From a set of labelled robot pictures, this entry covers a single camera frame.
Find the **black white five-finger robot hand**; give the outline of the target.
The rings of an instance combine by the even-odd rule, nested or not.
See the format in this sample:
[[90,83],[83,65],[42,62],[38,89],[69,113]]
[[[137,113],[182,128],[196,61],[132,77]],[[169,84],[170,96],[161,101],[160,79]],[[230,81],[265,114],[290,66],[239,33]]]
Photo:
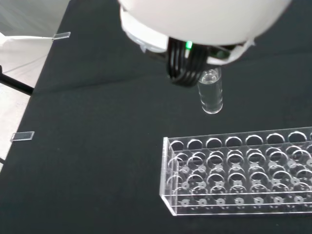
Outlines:
[[238,60],[289,0],[121,0],[121,28],[143,52],[164,57],[171,83],[192,87],[204,70]]

